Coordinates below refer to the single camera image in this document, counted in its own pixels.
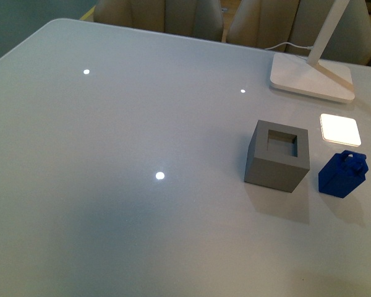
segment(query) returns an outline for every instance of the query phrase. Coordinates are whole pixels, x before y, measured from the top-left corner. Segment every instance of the beige chair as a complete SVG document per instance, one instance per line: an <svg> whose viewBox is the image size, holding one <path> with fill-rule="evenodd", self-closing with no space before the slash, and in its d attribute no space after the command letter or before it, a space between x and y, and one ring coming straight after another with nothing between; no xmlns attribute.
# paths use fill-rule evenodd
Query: beige chair
<svg viewBox="0 0 371 297"><path fill-rule="evenodd" d="M220 0L98 0L95 22L221 41Z"/></svg>
<svg viewBox="0 0 371 297"><path fill-rule="evenodd" d="M226 42L270 48L284 41L313 46L334 0L242 0ZM274 49L307 56L309 50L283 45ZM371 21L365 0L350 0L322 55L323 59L367 64L371 58Z"/></svg>

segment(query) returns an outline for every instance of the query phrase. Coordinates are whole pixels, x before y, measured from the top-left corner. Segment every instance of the square hole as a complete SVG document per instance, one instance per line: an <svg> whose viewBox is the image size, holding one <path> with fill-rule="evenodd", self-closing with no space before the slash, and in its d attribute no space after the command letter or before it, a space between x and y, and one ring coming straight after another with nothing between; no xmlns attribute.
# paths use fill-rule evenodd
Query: square hole
<svg viewBox="0 0 371 297"><path fill-rule="evenodd" d="M268 130L268 150L297 157L297 136L275 130Z"/></svg>

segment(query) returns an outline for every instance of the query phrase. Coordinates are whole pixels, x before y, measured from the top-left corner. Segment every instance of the lamp base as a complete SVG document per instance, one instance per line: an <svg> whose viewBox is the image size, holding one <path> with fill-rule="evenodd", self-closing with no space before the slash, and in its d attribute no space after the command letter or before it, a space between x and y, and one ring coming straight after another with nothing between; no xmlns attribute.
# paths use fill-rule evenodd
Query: lamp base
<svg viewBox="0 0 371 297"><path fill-rule="evenodd" d="M337 62L319 60L311 66L306 57L276 53L271 70L271 86L303 95L341 103L354 99L351 71Z"/></svg>

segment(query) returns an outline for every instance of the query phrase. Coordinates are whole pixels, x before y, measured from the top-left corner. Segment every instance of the desk lamp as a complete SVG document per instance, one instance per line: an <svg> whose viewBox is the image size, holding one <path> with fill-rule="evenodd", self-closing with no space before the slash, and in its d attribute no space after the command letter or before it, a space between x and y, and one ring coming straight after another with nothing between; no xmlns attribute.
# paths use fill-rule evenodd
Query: desk lamp
<svg viewBox="0 0 371 297"><path fill-rule="evenodd" d="M337 62L319 60L349 0L336 0L328 13L307 58L276 53L271 70L271 86L341 103L354 99L351 71Z"/></svg>

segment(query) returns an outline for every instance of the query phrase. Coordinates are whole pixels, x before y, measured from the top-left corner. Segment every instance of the glowing square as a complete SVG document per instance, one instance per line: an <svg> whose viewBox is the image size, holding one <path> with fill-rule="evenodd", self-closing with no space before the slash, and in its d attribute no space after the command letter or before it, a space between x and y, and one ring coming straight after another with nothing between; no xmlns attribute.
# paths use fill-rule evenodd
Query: glowing square
<svg viewBox="0 0 371 297"><path fill-rule="evenodd" d="M324 140L354 147L360 146L360 134L355 119L323 113L320 115L320 124Z"/></svg>

